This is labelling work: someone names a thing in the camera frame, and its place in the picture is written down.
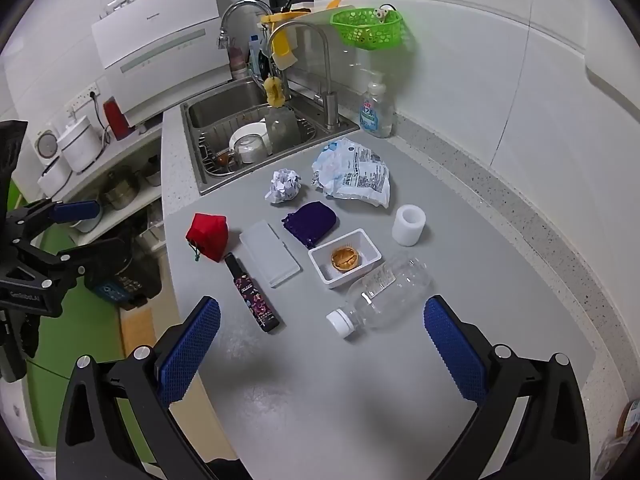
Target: white plastic container lid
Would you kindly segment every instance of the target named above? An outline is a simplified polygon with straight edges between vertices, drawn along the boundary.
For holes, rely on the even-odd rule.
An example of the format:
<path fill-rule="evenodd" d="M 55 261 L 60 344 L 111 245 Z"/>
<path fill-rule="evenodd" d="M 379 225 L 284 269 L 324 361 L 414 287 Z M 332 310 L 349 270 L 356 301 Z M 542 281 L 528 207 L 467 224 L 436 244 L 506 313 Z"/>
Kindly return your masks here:
<path fill-rule="evenodd" d="M 337 308 L 333 312 L 330 312 L 326 315 L 329 323 L 331 323 L 335 331 L 340 335 L 340 337 L 347 337 L 349 334 L 352 334 L 355 330 L 351 319 L 347 317 L 344 311 L 341 308 Z"/>
<path fill-rule="evenodd" d="M 76 140 L 84 131 L 91 126 L 87 116 L 82 117 L 77 123 L 70 124 L 66 127 L 65 132 L 58 140 L 58 146 L 61 150 L 67 148 L 74 140 Z"/>
<path fill-rule="evenodd" d="M 264 220 L 242 231 L 240 241 L 271 287 L 300 271 L 297 261 Z"/>

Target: dish rack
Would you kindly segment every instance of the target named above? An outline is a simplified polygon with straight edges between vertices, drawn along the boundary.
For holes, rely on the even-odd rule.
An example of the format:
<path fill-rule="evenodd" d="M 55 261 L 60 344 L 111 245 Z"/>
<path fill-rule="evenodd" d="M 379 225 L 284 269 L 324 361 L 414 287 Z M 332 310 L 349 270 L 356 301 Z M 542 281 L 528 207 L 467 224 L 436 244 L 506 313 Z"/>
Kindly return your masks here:
<path fill-rule="evenodd" d="M 237 115 L 219 121 L 206 131 L 200 134 L 198 138 L 198 150 L 204 170 L 211 176 L 227 176 L 240 170 L 244 164 L 238 162 L 230 156 L 228 163 L 220 164 L 216 159 L 221 155 L 229 154 L 229 140 L 234 132 L 250 123 L 257 123 L 265 118 L 270 110 L 269 105 L 260 105 L 240 112 Z M 306 119 L 296 116 L 298 127 L 300 129 L 301 144 L 313 139 L 316 136 L 316 128 Z"/>

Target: white bowl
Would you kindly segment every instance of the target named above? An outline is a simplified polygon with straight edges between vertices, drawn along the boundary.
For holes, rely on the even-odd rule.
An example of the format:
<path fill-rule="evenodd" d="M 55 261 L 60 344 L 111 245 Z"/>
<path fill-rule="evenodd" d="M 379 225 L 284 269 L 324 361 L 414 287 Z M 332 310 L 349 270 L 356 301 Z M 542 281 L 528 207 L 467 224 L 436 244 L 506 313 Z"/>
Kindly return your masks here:
<path fill-rule="evenodd" d="M 331 254 L 338 248 L 349 246 L 358 251 L 358 266 L 347 272 L 340 272 L 331 264 Z M 318 275 L 327 288 L 334 288 L 355 280 L 369 272 L 382 259 L 382 254 L 363 229 L 356 229 L 335 240 L 315 247 L 309 251 Z"/>
<path fill-rule="evenodd" d="M 273 154 L 271 141 L 269 140 L 269 136 L 267 135 L 267 124 L 265 123 L 264 119 L 258 123 L 245 124 L 244 126 L 241 126 L 236 131 L 234 131 L 234 134 L 229 139 L 229 149 L 233 151 L 234 146 L 236 145 L 236 142 L 238 142 L 239 139 L 252 134 L 260 135 L 262 137 L 264 145 L 267 148 L 267 153 L 269 153 L 269 155 Z"/>
<path fill-rule="evenodd" d="M 71 224 L 71 227 L 73 229 L 76 229 L 81 233 L 88 233 L 93 231 L 95 227 L 100 223 L 100 220 L 102 220 L 102 215 L 104 213 L 104 208 L 102 207 L 102 204 L 100 204 L 100 201 L 97 200 L 95 196 L 91 198 L 87 198 L 87 200 L 96 200 L 100 205 L 100 212 L 98 213 L 98 216 L 95 218 L 88 218 L 87 220 L 79 220 L 78 222 Z"/>

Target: yellow sponge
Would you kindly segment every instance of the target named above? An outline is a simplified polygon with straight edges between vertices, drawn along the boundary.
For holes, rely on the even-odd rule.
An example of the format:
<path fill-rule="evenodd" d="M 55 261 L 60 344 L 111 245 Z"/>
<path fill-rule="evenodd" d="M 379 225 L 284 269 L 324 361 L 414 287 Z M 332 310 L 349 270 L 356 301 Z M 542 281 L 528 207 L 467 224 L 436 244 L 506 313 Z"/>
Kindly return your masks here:
<path fill-rule="evenodd" d="M 264 80 L 264 90 L 267 92 L 267 102 L 274 108 L 284 104 L 282 81 L 279 77 L 268 77 Z"/>

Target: plastic bag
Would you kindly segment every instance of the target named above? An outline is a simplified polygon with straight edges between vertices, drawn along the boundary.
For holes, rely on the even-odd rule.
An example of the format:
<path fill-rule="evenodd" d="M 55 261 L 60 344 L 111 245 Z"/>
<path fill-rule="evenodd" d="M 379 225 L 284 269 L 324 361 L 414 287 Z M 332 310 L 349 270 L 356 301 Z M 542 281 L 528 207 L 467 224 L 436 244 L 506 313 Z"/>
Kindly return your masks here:
<path fill-rule="evenodd" d="M 330 142 L 311 165 L 312 184 L 327 196 L 389 206 L 389 170 L 369 148 L 349 139 Z"/>
<path fill-rule="evenodd" d="M 264 196 L 272 204 L 291 200 L 300 191 L 300 176 L 293 170 L 278 170 L 273 172 L 271 187 Z"/>

